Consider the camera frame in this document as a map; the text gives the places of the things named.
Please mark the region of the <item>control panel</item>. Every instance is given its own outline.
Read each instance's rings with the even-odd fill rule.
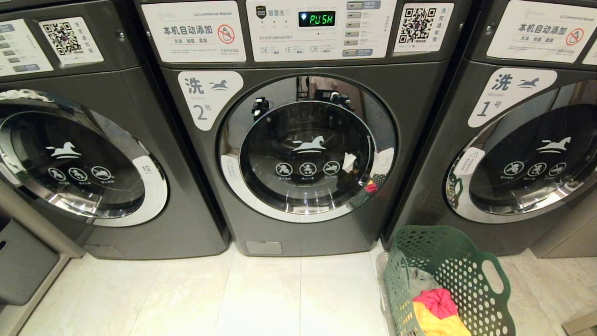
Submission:
[[[381,58],[396,0],[247,0],[256,62]]]

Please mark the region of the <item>gray cloth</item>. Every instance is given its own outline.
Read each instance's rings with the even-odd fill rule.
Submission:
[[[408,269],[409,287],[411,298],[421,295],[422,291],[430,291],[432,289],[442,288],[433,276],[418,267],[410,267]]]

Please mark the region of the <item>digital display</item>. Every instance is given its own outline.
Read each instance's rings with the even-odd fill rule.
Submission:
[[[299,27],[331,27],[336,24],[336,11],[298,12]]]

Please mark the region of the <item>front-loading washer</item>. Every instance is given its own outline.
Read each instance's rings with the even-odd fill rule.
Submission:
[[[371,249],[470,2],[137,5],[238,249]]]
[[[0,172],[94,256],[215,255],[229,232],[125,1],[0,5]]]
[[[597,3],[479,10],[387,248],[404,225],[450,225],[482,250],[520,253],[595,187]]]

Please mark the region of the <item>qr code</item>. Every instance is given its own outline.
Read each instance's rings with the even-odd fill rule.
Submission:
[[[83,53],[83,47],[79,44],[75,31],[70,26],[70,23],[50,23],[43,25],[43,27],[58,55],[63,56]]]
[[[398,43],[426,42],[437,8],[407,8],[402,18]]]

